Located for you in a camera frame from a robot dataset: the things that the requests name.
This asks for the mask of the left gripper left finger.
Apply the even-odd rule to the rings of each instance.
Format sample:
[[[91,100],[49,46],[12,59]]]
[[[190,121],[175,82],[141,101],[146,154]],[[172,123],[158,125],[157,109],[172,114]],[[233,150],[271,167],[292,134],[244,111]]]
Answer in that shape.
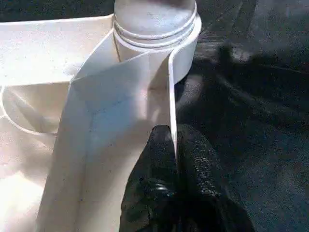
[[[177,168],[170,128],[153,127],[127,180],[119,231],[173,232],[178,223]]]

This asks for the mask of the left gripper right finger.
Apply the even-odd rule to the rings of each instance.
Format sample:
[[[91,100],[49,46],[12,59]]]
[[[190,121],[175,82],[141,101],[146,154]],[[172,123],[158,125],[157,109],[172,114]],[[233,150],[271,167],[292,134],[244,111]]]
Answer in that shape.
[[[177,131],[185,232],[252,232],[252,221],[227,186],[217,152],[190,125]]]

